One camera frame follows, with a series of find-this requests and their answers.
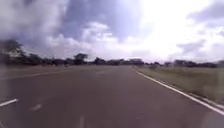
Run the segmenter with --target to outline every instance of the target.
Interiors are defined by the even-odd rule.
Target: dashed white line
[[[34,107],[30,108],[31,111],[37,111],[42,108],[42,104],[37,104]]]
[[[18,99],[13,99],[13,100],[9,100],[9,101],[6,101],[6,102],[3,102],[3,103],[0,103],[0,107],[3,107],[3,106],[6,106],[6,105],[9,105],[9,104],[12,104],[12,103],[15,103],[15,102],[18,102]]]

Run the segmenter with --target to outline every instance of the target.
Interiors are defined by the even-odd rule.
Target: white lane marking
[[[222,111],[220,109],[217,109],[217,108],[215,108],[215,107],[213,107],[213,106],[211,106],[211,105],[209,105],[209,104],[207,104],[207,103],[205,103],[205,102],[203,102],[203,101],[201,101],[199,99],[196,99],[195,97],[192,97],[192,96],[190,96],[190,95],[188,95],[188,94],[186,94],[186,93],[184,93],[184,92],[182,92],[180,90],[177,90],[177,89],[175,89],[175,88],[173,88],[173,87],[171,87],[169,85],[166,85],[166,84],[164,84],[162,82],[159,82],[159,81],[157,81],[157,80],[155,80],[155,79],[153,79],[153,78],[151,78],[149,76],[146,76],[146,75],[144,75],[144,74],[142,74],[140,72],[136,71],[136,73],[138,73],[139,75],[141,75],[141,76],[143,76],[143,77],[145,77],[147,79],[150,79],[150,80],[152,80],[152,81],[154,81],[154,82],[156,82],[156,83],[158,83],[158,84],[160,84],[160,85],[162,85],[162,86],[164,86],[164,87],[166,87],[166,88],[168,88],[170,90],[173,90],[173,91],[175,91],[175,92],[177,92],[177,93],[179,93],[179,94],[181,94],[181,95],[183,95],[183,96],[185,96],[185,97],[187,97],[187,98],[189,98],[189,99],[191,99],[191,100],[193,100],[193,101],[195,101],[195,102],[197,102],[197,103],[199,103],[199,104],[201,104],[201,105],[203,105],[203,106],[205,106],[205,107],[207,107],[207,108],[209,108],[209,109],[211,109],[211,110],[213,110],[213,111],[215,111],[215,112],[217,112],[219,114],[221,114],[222,116],[224,116],[224,111]]]
[[[9,105],[9,104],[12,104],[12,103],[15,103],[15,102],[18,102],[18,99],[13,99],[13,100],[9,100],[9,101],[6,101],[6,102],[3,102],[3,103],[0,103],[0,107],[3,107],[3,106],[6,106],[6,105]]]
[[[37,111],[37,110],[39,110],[39,109],[41,109],[42,108],[42,104],[37,104],[37,105],[35,105],[34,107],[32,107],[30,110],[31,111]]]
[[[0,121],[0,128],[6,128],[1,121]]]
[[[84,116],[82,115],[79,119],[79,128],[85,128],[85,120],[84,120]]]
[[[20,75],[20,76],[5,77],[5,78],[3,77],[3,78],[0,78],[0,80],[34,77],[34,76],[41,76],[41,75],[48,75],[48,74],[57,74],[57,73],[62,73],[62,72],[69,72],[69,71],[72,71],[72,70],[63,70],[63,71],[47,72],[47,73],[36,73],[36,74],[30,74],[30,75]]]

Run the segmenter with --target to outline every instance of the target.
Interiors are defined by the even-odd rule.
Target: grass
[[[172,84],[186,92],[206,97],[216,102],[224,101],[224,68],[149,69],[137,67],[139,72]]]

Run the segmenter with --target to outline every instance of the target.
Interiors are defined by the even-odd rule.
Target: green grass
[[[139,72],[162,80],[186,92],[216,102],[224,99],[224,68],[136,68]]]

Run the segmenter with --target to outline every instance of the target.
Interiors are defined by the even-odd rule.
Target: solid white line
[[[196,99],[195,97],[192,97],[192,96],[190,96],[190,95],[188,95],[188,94],[186,94],[186,93],[184,93],[184,92],[182,92],[180,90],[177,90],[177,89],[175,89],[175,88],[173,88],[173,87],[171,87],[169,85],[166,85],[166,84],[164,84],[162,82],[159,82],[159,81],[157,81],[157,80],[155,80],[155,79],[153,79],[153,78],[151,78],[149,76],[146,76],[146,75],[144,75],[144,74],[142,74],[140,72],[137,72],[137,73],[139,75],[147,78],[147,79],[150,79],[150,80],[152,80],[152,81],[154,81],[154,82],[156,82],[156,83],[158,83],[158,84],[160,84],[160,85],[162,85],[162,86],[164,86],[164,87],[166,87],[166,88],[168,88],[170,90],[173,90],[173,91],[175,91],[175,92],[177,92],[177,93],[179,93],[179,94],[181,94],[181,95],[183,95],[183,96],[185,96],[185,97],[187,97],[187,98],[189,98],[189,99],[191,99],[191,100],[193,100],[193,101],[195,101],[195,102],[197,102],[197,103],[199,103],[199,104],[201,104],[201,105],[203,105],[203,106],[205,106],[205,107],[207,107],[207,108],[209,108],[209,109],[211,109],[211,110],[213,110],[213,111],[215,111],[215,112],[217,112],[217,113],[219,113],[219,114],[224,116],[224,111],[222,111],[220,109],[217,109],[217,108],[215,108],[215,107],[213,107],[213,106],[211,106],[211,105],[209,105],[209,104],[207,104],[207,103],[205,103],[205,102],[203,102],[203,101],[201,101],[199,99]]]
[[[57,72],[36,73],[36,74],[30,74],[30,75],[20,75],[20,76],[13,76],[13,77],[5,77],[5,78],[0,78],[0,80],[34,77],[34,76],[41,76],[41,75],[48,75],[48,74],[57,74],[57,73],[62,73],[62,72],[69,72],[69,71],[72,71],[72,70],[63,70],[63,71],[57,71]]]

